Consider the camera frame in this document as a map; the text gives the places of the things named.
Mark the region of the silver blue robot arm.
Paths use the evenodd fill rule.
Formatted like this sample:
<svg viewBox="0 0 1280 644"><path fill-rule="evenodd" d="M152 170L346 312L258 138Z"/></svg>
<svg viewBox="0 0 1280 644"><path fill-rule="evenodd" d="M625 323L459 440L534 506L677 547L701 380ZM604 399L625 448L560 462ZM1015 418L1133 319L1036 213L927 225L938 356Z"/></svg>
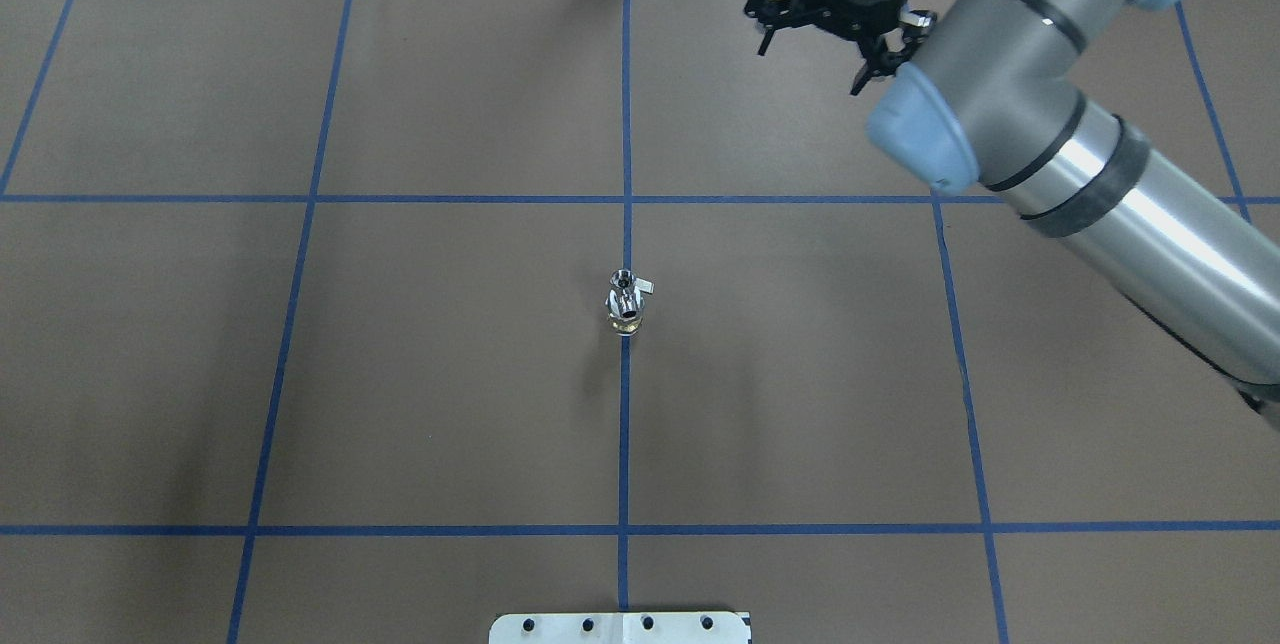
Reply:
<svg viewBox="0 0 1280 644"><path fill-rule="evenodd" d="M980 183L1277 415L1277 247L1070 83L1125 6L1179 0L957 0L867 119L940 193Z"/></svg>

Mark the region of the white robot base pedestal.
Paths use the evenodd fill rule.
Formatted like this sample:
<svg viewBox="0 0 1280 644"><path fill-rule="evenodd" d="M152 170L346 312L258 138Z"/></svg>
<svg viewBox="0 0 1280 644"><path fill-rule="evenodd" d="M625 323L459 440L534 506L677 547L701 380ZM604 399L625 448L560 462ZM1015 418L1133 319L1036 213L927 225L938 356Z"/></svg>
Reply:
<svg viewBox="0 0 1280 644"><path fill-rule="evenodd" d="M512 613L489 643L751 643L750 615L732 611Z"/></svg>

